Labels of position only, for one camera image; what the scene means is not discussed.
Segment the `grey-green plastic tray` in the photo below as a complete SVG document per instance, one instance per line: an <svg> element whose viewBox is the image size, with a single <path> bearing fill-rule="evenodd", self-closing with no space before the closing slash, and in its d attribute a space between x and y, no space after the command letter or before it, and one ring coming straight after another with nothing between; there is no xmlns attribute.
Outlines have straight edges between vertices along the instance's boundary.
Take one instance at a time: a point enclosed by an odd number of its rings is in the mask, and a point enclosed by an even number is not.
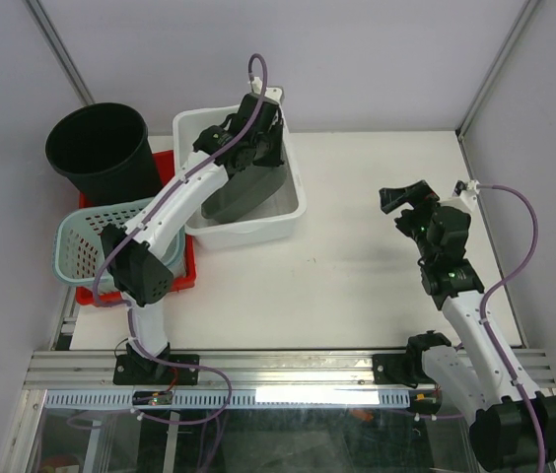
<svg viewBox="0 0 556 473"><path fill-rule="evenodd" d="M276 168L251 166L234 174L201 206L204 219L233 223L276 193L287 177L285 165Z"/></svg>

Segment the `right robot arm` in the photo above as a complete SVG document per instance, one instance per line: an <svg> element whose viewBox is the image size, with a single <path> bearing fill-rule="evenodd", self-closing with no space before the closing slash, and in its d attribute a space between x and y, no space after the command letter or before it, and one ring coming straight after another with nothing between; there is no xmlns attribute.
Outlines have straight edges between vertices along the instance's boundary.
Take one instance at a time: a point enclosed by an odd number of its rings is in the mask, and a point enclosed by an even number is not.
<svg viewBox="0 0 556 473"><path fill-rule="evenodd" d="M395 226L417 246L423 289L461 346L430 330L410 337L401 355L375 355L373 372L377 383L417 388L433 382L443 388L465 419L472 451L485 471L543 471L556 459L556 395L541 392L489 310L490 297L511 279L486 289L466 257L471 214L483 187L476 180L460 181L446 200L424 180L380 189L382 211L400 213Z"/></svg>

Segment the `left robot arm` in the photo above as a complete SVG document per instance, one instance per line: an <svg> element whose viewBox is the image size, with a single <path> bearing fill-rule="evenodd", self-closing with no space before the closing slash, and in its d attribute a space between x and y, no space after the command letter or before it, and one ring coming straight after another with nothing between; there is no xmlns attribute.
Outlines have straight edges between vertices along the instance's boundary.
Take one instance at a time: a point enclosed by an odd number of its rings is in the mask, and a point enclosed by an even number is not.
<svg viewBox="0 0 556 473"><path fill-rule="evenodd" d="M283 130L279 100L246 94L222 123L199 133L187 168L142 211L102 231L104 270L128 307L134 369L144 380L161 381L170 367L161 301L174 275L163 260L166 249L195 212L220 225L233 223L282 187Z"/></svg>

